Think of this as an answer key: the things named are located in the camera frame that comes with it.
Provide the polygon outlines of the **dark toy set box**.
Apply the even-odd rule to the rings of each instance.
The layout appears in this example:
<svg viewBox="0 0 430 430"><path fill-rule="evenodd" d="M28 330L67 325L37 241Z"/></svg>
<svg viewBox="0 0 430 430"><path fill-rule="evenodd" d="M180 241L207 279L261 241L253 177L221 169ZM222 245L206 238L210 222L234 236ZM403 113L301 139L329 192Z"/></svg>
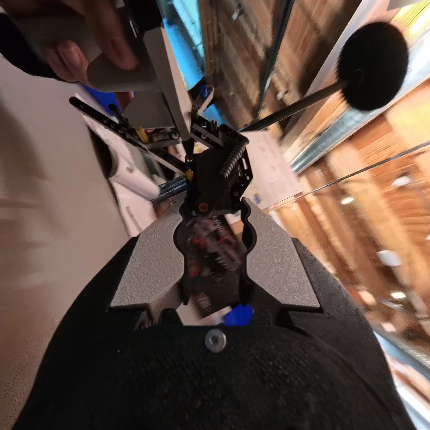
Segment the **dark toy set box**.
<svg viewBox="0 0 430 430"><path fill-rule="evenodd" d="M244 250L226 218L192 217L185 244L191 298L202 316L237 304Z"/></svg>

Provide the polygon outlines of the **person's left forearm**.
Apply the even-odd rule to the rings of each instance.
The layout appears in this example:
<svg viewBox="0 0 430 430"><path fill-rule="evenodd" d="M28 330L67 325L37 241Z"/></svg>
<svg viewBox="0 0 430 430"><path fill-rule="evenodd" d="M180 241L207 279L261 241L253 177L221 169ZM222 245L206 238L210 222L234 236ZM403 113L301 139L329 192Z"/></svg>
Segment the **person's left forearm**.
<svg viewBox="0 0 430 430"><path fill-rule="evenodd" d="M15 23L4 13L0 14L0 53L10 64L28 75L62 81L47 64L40 61Z"/></svg>

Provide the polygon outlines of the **blue plastic object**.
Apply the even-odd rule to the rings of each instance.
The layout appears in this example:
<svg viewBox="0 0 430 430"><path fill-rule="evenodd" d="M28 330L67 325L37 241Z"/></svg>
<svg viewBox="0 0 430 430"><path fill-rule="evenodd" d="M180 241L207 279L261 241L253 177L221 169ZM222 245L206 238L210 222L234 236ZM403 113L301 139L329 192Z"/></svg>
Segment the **blue plastic object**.
<svg viewBox="0 0 430 430"><path fill-rule="evenodd" d="M135 96L133 91L131 92L100 92L89 86L81 86L105 109L110 110L110 105L116 105L121 111L123 111L132 101Z"/></svg>
<svg viewBox="0 0 430 430"><path fill-rule="evenodd" d="M254 314L252 307L238 304L223 316L224 326L247 326Z"/></svg>

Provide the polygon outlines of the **black round pad on rod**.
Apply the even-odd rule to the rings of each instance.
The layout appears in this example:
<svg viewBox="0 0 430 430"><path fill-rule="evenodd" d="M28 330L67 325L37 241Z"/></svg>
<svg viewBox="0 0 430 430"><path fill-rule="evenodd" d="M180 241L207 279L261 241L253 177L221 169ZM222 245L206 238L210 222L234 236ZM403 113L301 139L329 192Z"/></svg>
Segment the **black round pad on rod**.
<svg viewBox="0 0 430 430"><path fill-rule="evenodd" d="M263 130L338 91L354 109L366 112L382 108L398 94L408 65L408 45L402 32L388 22L369 23L355 31L343 46L334 84L256 121L240 132Z"/></svg>

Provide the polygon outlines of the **grey black toy brick assembly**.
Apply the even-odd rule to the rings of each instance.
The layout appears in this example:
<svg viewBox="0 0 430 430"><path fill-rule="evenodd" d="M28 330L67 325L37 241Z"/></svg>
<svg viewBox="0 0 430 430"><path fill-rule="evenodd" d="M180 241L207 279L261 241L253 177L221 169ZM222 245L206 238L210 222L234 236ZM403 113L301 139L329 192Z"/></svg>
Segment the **grey black toy brick assembly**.
<svg viewBox="0 0 430 430"><path fill-rule="evenodd" d="M249 140L226 124L202 116L213 97L213 86L192 101L191 139L185 150L176 128L134 127L124 112L110 105L112 119L73 96L69 103L118 137L140 149L158 164L184 178L190 211L209 217L240 210L241 198L253 179L246 146Z"/></svg>

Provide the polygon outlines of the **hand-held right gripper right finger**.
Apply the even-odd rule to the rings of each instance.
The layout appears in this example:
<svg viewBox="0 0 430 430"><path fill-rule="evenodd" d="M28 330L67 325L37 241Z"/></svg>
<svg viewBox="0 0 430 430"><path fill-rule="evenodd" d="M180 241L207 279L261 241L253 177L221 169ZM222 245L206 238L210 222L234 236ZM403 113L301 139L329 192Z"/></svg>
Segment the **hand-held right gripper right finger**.
<svg viewBox="0 0 430 430"><path fill-rule="evenodd" d="M268 310L274 320L288 311L321 312L290 235L250 199L240 204L244 256L239 275L239 301Z"/></svg>

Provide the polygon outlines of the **person's left hand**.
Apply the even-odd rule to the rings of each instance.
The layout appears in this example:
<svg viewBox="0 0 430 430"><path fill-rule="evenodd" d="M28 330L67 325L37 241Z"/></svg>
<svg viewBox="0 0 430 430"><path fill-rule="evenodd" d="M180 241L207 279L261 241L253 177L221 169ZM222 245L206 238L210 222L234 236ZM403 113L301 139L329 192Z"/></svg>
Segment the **person's left hand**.
<svg viewBox="0 0 430 430"><path fill-rule="evenodd" d="M126 71L137 68L138 60L125 37L122 22L112 1L107 0L3 0L1 7L14 19L33 16L78 14L104 55ZM78 44L63 40L43 48L43 58L52 71L67 82L88 81L89 61Z"/></svg>

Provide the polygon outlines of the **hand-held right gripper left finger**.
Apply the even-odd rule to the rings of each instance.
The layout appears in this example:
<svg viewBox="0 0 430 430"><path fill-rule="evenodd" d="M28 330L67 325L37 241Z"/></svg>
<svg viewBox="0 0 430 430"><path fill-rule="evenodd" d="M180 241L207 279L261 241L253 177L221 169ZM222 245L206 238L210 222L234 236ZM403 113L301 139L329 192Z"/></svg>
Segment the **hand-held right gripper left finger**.
<svg viewBox="0 0 430 430"><path fill-rule="evenodd" d="M183 221L183 203L175 201L139 235L111 309L148 310L158 321L164 309L180 306L179 282L185 273L185 258L175 244L175 232Z"/></svg>

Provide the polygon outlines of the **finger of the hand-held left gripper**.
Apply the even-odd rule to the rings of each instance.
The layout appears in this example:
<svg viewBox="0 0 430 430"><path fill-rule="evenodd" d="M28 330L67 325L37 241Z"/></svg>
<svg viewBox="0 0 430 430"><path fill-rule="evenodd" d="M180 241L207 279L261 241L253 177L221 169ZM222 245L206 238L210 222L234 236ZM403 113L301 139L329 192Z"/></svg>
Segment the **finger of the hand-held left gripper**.
<svg viewBox="0 0 430 430"><path fill-rule="evenodd" d="M181 142L185 150L188 150L193 105L165 29L158 26L146 31L144 44Z"/></svg>
<svg viewBox="0 0 430 430"><path fill-rule="evenodd" d="M123 115L136 128L176 128L164 94L160 91L136 91Z"/></svg>

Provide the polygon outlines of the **white rounded object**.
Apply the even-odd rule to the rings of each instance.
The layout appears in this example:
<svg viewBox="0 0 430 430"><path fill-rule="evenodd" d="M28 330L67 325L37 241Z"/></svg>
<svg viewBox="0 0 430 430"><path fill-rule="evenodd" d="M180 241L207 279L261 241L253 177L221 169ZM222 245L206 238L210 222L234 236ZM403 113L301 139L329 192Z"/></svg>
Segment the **white rounded object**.
<svg viewBox="0 0 430 430"><path fill-rule="evenodd" d="M152 179L138 168L128 143L84 116L89 129L107 145L112 159L108 180L118 201L120 215L129 237L145 230L156 218L152 200L159 196L160 189Z"/></svg>

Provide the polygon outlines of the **light blue panel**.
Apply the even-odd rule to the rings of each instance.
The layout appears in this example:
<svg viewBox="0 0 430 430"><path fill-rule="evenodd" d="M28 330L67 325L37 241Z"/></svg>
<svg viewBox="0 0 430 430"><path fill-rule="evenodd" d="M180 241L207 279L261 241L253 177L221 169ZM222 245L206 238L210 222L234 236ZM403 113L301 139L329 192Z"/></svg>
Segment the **light blue panel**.
<svg viewBox="0 0 430 430"><path fill-rule="evenodd" d="M187 91L193 97L206 84L206 61L197 0L157 1L164 28Z"/></svg>

